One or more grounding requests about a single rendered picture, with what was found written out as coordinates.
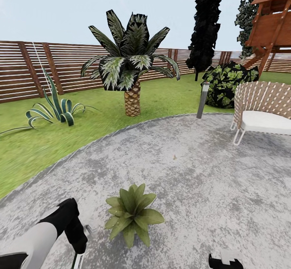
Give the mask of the insectifuge atomizer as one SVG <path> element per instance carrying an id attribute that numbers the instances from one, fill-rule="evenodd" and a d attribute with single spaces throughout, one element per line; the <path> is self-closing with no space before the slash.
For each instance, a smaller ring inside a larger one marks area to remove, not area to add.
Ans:
<path id="1" fill-rule="evenodd" d="M 80 250 L 75 253 L 72 269 L 81 269 L 85 251 L 82 253 Z"/>

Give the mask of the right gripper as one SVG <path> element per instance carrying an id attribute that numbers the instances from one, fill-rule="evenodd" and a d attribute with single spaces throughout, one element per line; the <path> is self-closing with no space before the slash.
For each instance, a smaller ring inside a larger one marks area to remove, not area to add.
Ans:
<path id="1" fill-rule="evenodd" d="M 230 265 L 224 265 L 220 259 L 212 258 L 209 255 L 209 266 L 212 269 L 243 269 L 243 265 L 239 262 L 240 258 L 234 259 L 235 261 L 230 261 Z"/>

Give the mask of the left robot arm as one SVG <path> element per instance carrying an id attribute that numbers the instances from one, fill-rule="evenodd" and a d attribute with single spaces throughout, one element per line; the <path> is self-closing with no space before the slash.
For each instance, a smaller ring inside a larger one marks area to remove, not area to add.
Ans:
<path id="1" fill-rule="evenodd" d="M 88 241 L 86 230 L 97 237 L 97 225 L 92 219 L 80 222 L 75 198 L 68 198 L 41 218 L 40 222 L 16 242 L 0 251 L 0 269 L 41 269 L 56 239 L 65 234 L 75 252 L 83 253 Z"/>

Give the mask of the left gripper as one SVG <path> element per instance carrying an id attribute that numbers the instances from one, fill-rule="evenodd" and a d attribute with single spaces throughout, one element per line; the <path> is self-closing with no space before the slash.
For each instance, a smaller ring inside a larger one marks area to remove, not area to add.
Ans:
<path id="1" fill-rule="evenodd" d="M 88 241 L 88 238 L 84 233 L 81 222 L 79 222 L 78 226 L 74 230 L 65 232 L 65 234 L 69 243 L 72 244 L 75 252 L 80 250 L 83 253 L 85 251 L 85 245 Z"/>

